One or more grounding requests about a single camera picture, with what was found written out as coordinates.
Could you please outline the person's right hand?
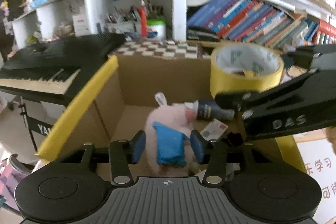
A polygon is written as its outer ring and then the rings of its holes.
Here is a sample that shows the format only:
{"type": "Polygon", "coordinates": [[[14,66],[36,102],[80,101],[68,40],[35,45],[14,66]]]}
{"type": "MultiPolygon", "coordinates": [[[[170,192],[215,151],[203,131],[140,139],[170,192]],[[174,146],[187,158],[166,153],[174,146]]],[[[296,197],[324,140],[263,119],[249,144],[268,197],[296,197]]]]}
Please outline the person's right hand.
{"type": "Polygon", "coordinates": [[[328,127],[325,132],[327,140],[332,144],[333,151],[336,154],[336,127],[328,127]]]}

